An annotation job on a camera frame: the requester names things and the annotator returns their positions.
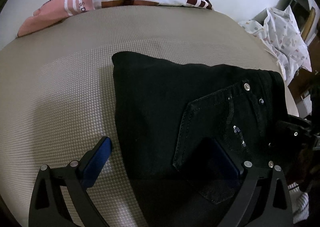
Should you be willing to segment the black denim pants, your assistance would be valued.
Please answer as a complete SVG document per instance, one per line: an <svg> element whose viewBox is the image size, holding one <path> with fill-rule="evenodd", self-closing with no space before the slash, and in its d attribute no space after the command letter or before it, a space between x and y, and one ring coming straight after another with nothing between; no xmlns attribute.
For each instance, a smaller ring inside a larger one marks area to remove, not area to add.
<svg viewBox="0 0 320 227"><path fill-rule="evenodd" d="M284 172L278 72L130 51L112 63L121 155L149 226L219 226L242 181L217 143L239 155L271 143Z"/></svg>

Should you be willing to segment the beige textured mattress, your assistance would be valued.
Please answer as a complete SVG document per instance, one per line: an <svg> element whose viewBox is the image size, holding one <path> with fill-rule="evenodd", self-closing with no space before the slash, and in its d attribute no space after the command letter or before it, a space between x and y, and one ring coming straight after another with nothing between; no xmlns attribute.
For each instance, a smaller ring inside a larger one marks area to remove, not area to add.
<svg viewBox="0 0 320 227"><path fill-rule="evenodd" d="M42 162L64 165L116 136L111 56L133 50L178 63L279 70L227 16L177 7L88 12L1 51L1 196L22 226Z"/></svg>

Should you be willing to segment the grey shelf unit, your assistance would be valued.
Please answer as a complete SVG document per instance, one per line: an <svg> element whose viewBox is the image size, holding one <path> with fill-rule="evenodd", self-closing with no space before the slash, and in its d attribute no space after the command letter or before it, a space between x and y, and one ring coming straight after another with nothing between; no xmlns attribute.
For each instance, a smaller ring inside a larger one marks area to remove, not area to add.
<svg viewBox="0 0 320 227"><path fill-rule="evenodd" d="M276 8L285 10L290 6L300 35L310 46L319 32L319 7L315 0L279 0Z"/></svg>

